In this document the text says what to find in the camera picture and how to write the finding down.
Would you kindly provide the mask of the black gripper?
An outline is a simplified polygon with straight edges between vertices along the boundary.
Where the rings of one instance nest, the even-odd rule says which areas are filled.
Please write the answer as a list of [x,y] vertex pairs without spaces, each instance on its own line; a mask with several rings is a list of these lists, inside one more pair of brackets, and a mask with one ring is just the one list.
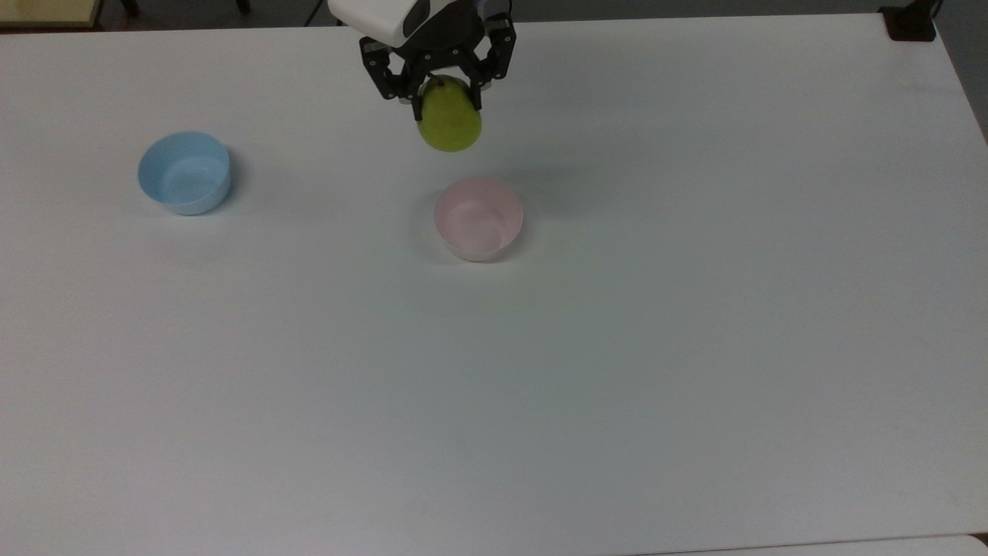
[[476,1],[415,1],[404,17],[404,39],[404,46],[391,47],[364,36],[361,61],[381,97],[405,102],[422,122],[424,53],[455,48],[455,66],[467,77],[467,97],[474,110],[481,110],[482,92],[507,76],[516,30],[508,13],[481,18]]

